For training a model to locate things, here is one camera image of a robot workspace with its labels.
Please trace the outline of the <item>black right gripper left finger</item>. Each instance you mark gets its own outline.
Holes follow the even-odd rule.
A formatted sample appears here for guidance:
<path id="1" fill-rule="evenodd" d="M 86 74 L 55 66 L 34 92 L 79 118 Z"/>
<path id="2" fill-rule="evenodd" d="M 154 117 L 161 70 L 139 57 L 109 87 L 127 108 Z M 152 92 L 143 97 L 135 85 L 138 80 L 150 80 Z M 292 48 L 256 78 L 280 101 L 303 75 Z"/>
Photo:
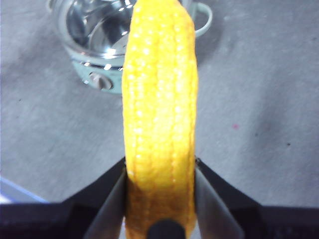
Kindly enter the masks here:
<path id="1" fill-rule="evenodd" d="M 121 159 L 93 183 L 60 203 L 0 207 L 2 239 L 117 239 L 125 210 Z"/>

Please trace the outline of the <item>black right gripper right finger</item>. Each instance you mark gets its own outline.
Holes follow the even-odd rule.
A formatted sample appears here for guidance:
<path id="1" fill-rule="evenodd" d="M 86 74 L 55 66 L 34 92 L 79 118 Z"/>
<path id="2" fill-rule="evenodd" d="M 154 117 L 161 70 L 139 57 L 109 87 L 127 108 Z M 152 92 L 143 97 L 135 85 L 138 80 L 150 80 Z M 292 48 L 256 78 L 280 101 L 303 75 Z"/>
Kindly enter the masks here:
<path id="1" fill-rule="evenodd" d="M 195 160 L 195 207 L 203 239 L 317 239 L 318 208 L 263 206 Z"/>

